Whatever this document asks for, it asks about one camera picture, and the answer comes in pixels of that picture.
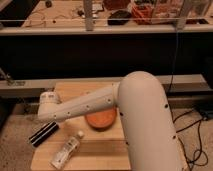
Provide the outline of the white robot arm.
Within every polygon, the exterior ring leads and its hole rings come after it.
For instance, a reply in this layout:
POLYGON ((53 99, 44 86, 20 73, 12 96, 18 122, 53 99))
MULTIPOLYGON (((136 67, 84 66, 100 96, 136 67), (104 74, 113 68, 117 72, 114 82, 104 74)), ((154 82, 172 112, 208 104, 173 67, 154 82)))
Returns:
POLYGON ((148 72, 132 72, 117 83, 63 103, 56 93, 44 92, 38 118, 63 121, 112 107, 120 113, 132 171, 182 171, 165 90, 148 72))

